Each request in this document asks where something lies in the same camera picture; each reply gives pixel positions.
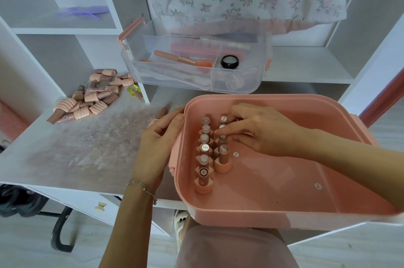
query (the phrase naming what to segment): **pink plastic bin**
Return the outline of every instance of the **pink plastic bin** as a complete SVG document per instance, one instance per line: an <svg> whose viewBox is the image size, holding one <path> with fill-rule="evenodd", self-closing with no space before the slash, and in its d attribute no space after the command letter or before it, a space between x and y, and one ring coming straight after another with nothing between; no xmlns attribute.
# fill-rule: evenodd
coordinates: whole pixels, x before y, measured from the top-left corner
<svg viewBox="0 0 404 268"><path fill-rule="evenodd" d="M204 116L212 129L230 106L240 102L271 106L311 129L377 145L356 116L327 97L293 95L203 95L185 108L185 126L171 152L175 187L191 216L209 226L334 230L399 211L369 189L318 164L300 158L270 157L229 143L233 168L215 172L210 194L197 194L193 180L198 131Z"/></svg>

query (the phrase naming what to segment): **makeup brush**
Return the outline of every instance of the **makeup brush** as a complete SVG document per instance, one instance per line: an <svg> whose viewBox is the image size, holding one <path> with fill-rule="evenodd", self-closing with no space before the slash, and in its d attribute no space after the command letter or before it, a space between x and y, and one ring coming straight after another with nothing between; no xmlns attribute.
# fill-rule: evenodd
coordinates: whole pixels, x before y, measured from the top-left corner
<svg viewBox="0 0 404 268"><path fill-rule="evenodd" d="M163 51L159 51L159 50L155 50L153 53L155 56L159 56L161 58L165 58L165 59L168 59L171 61L177 61L180 63L194 65L194 66L198 66L198 67L213 67L212 62L208 61L208 60L195 62L195 61L189 60L187 58L183 58L183 57L176 56L176 55L166 53Z"/></svg>

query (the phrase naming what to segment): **silver chain bracelet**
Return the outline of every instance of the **silver chain bracelet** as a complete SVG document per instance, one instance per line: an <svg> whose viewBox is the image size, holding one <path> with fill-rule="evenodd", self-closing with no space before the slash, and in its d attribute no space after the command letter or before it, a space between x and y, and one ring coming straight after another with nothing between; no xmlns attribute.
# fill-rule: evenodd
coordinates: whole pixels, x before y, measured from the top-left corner
<svg viewBox="0 0 404 268"><path fill-rule="evenodd" d="M140 182L138 182L138 181L130 181L126 186L128 186L129 184L138 184L138 185L140 185L141 187L143 187L143 190L144 190L145 192L147 192L150 196L153 197L153 205L156 205L156 204L157 204L157 198L156 198L156 196L148 189L148 187L147 187L145 184L140 183Z"/></svg>

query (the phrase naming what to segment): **dusty desk surface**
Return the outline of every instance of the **dusty desk surface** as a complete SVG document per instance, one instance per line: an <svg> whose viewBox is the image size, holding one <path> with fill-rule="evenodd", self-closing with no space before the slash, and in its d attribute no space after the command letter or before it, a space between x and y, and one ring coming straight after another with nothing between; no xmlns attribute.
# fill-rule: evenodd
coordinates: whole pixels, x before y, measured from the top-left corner
<svg viewBox="0 0 404 268"><path fill-rule="evenodd" d="M123 90L101 114L55 125L46 121L49 109L0 155L0 181L123 194L150 120L208 93L159 87L145 104ZM181 200L168 169L156 196Z"/></svg>

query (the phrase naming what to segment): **drawer knob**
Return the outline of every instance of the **drawer knob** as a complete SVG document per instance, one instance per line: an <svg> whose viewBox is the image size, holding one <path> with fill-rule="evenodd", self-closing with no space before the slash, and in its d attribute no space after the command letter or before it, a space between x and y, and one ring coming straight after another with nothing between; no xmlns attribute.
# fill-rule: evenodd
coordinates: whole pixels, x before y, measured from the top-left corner
<svg viewBox="0 0 404 268"><path fill-rule="evenodd" d="M99 202L98 205L94 209L96 211L103 212L105 210L104 206L106 206L106 205L107 205L106 203Z"/></svg>

